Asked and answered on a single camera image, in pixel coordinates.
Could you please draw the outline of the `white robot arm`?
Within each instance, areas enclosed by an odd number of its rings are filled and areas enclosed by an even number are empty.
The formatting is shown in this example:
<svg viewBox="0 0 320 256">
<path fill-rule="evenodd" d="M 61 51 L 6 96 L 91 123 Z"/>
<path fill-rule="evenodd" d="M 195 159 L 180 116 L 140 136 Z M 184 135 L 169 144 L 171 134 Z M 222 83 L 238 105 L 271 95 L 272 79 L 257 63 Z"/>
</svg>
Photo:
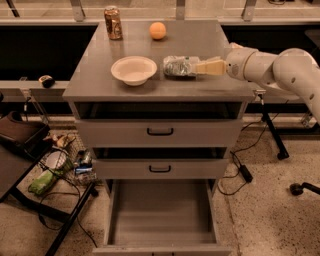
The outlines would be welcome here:
<svg viewBox="0 0 320 256">
<path fill-rule="evenodd" d="M 290 48 L 271 54 L 232 43 L 227 56 L 199 61 L 192 72 L 223 75 L 254 82 L 268 92 L 283 97 L 298 97 L 320 122 L 320 67 L 311 54 Z"/>
</svg>

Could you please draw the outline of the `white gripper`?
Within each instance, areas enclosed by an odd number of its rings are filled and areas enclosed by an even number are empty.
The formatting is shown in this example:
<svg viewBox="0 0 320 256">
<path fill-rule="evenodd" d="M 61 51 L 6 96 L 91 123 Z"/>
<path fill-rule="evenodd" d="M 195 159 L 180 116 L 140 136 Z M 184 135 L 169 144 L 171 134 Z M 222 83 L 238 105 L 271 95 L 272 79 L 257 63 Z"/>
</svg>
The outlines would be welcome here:
<svg viewBox="0 0 320 256">
<path fill-rule="evenodd" d="M 237 43 L 230 43 L 226 59 L 221 56 L 210 57 L 201 60 L 193 66 L 193 72 L 201 75 L 227 74 L 234 79 L 251 81 L 248 73 L 248 61 L 257 52 L 256 48 L 244 47 Z"/>
</svg>

